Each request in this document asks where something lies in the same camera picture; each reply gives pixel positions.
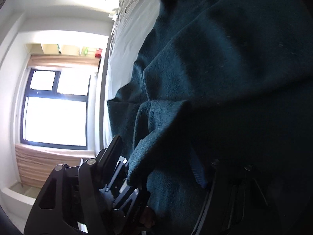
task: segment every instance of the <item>window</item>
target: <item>window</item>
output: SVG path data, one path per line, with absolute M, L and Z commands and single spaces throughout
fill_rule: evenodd
M 26 85 L 21 143 L 63 149 L 87 149 L 90 75 L 32 69 Z

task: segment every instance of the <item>mattress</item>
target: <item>mattress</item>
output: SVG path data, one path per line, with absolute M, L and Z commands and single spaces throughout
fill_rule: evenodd
M 160 0 L 123 0 L 112 32 L 104 94 L 103 144 L 112 140 L 107 101 L 131 79 L 134 61 L 159 15 Z

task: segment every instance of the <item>window frame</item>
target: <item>window frame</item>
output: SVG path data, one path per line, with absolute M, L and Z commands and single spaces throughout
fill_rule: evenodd
M 32 77 L 33 77 L 35 71 L 55 72 L 55 77 L 54 77 L 51 91 L 49 91 L 49 90 L 36 90 L 36 89 L 30 88 L 30 84 L 32 82 Z M 89 98 L 91 75 L 89 77 L 88 93 L 86 96 L 81 96 L 81 95 L 59 94 L 57 92 L 58 83 L 60 80 L 61 73 L 62 73 L 62 71 L 54 71 L 54 70 L 41 70 L 41 69 L 31 69 L 30 70 L 29 75 L 28 75 L 28 79 L 27 79 L 27 83 L 26 83 L 24 96 L 23 96 L 23 101 L 22 101 L 21 123 L 20 123 L 20 141 L 22 144 L 38 146 L 38 147 L 50 147 L 50 148 L 69 149 L 69 150 L 87 150 L 88 149 L 88 140 L 87 140 L 87 137 L 88 137 L 88 133 L 87 133 L 88 98 Z M 26 140 L 24 138 L 24 134 L 23 134 L 23 126 L 24 126 L 25 103 L 26 103 L 27 97 L 39 97 L 39 98 L 48 98 L 48 99 L 65 99 L 65 100 L 85 102 L 86 103 L 86 118 L 85 118 L 86 119 L 86 124 L 85 124 L 86 145 L 85 146 L 61 145 L 61 144 L 43 143 L 43 142 L 35 142 L 35 141 Z

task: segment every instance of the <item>dark blue fabric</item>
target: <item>dark blue fabric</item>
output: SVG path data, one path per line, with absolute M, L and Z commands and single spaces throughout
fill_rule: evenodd
M 299 207 L 286 202 L 313 182 L 313 88 L 300 83 L 312 76 L 313 20 L 301 0 L 161 0 L 130 83 L 108 101 L 128 183 L 149 175 L 158 234 L 190 234 L 197 220 L 205 191 L 188 164 L 190 142 L 206 164 L 260 166 L 288 228 L 310 192 Z M 291 169 L 302 158 L 304 168 Z

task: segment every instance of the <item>window pane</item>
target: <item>window pane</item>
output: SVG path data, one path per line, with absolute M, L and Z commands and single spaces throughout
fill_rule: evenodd
M 58 93 L 68 95 L 88 95 L 90 75 L 78 72 L 62 72 L 58 84 Z
M 30 88 L 36 90 L 51 91 L 54 77 L 54 71 L 34 71 L 34 75 L 32 76 L 32 82 L 30 83 Z
M 60 145 L 86 145 L 87 104 L 81 101 L 29 97 L 25 139 Z

